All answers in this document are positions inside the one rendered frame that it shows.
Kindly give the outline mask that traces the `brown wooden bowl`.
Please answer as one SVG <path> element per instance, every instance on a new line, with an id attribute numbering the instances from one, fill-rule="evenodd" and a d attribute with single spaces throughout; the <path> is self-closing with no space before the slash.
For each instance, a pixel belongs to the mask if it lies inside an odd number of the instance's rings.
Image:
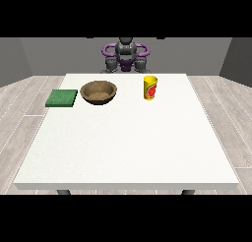
<path id="1" fill-rule="evenodd" d="M 117 93 L 115 84 L 109 81 L 92 81 L 81 87 L 82 98 L 92 105 L 104 105 L 114 99 Z"/>

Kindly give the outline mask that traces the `yellow cup with melon print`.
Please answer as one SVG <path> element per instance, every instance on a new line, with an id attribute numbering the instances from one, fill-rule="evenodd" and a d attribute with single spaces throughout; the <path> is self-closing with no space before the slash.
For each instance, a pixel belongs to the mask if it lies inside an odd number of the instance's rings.
<path id="1" fill-rule="evenodd" d="M 144 77 L 144 99 L 152 100 L 155 98 L 158 78 L 155 76 Z"/>

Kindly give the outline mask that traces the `green square pad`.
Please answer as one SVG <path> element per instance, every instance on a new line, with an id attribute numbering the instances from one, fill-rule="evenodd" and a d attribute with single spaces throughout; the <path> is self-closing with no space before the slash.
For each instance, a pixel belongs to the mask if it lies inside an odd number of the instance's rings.
<path id="1" fill-rule="evenodd" d="M 46 107 L 72 107 L 74 105 L 77 90 L 52 90 L 46 103 Z"/>

